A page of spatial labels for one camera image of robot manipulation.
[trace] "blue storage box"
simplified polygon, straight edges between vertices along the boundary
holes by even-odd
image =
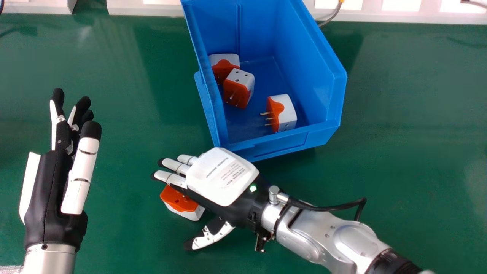
[[[181,0],[200,71],[194,75],[215,146],[253,162],[325,144],[340,125],[347,75],[302,0]],[[246,109],[222,100],[208,55],[240,55],[255,76]],[[293,130],[273,133],[261,112],[287,93]]]

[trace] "bin floor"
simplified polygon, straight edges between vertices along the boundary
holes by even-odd
[[[241,69],[255,76],[255,88],[252,99],[244,110],[223,103],[230,143],[273,134],[271,127],[265,126],[269,123],[265,120],[266,116],[260,116],[260,113],[266,111],[267,97],[284,93],[289,94],[291,99],[294,97],[273,57],[242,62]],[[298,116],[296,127],[306,125],[298,102],[293,100],[293,104]]]

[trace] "screw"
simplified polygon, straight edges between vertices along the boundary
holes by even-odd
[[[271,186],[269,188],[269,203],[272,205],[277,205],[279,204],[279,201],[277,200],[277,194],[279,193],[279,187],[278,186]]]

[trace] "green work surface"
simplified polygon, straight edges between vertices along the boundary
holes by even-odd
[[[341,127],[322,147],[256,163],[316,205],[368,198],[362,221],[419,266],[487,269],[487,28],[332,22],[324,34],[349,81]],[[161,157],[212,147],[183,18],[0,16],[0,264],[23,261],[18,214],[29,151],[50,147],[48,100],[93,101],[103,138],[76,274],[326,273],[235,230],[207,249],[183,242],[210,218],[170,213],[150,179]],[[351,218],[353,211],[337,215]]]

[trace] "robotic arm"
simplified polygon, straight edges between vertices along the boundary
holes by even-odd
[[[187,250],[204,248],[239,227],[257,235],[258,252],[264,252],[265,243],[276,240],[333,273],[422,272],[358,221],[365,198],[315,207],[270,185],[254,165],[223,148],[213,148],[200,157],[163,159],[159,165],[176,174],[157,171],[152,174],[153,179],[180,192],[184,197],[181,202],[194,201],[216,215],[198,235],[184,243]],[[330,213],[354,206],[358,210],[353,221]]]
[[[71,274],[75,255],[86,233],[83,207],[88,195],[101,126],[93,122],[91,101],[83,97],[66,120],[64,93],[50,100],[51,151],[30,153],[20,198],[25,225],[23,266],[0,266],[0,274]]]

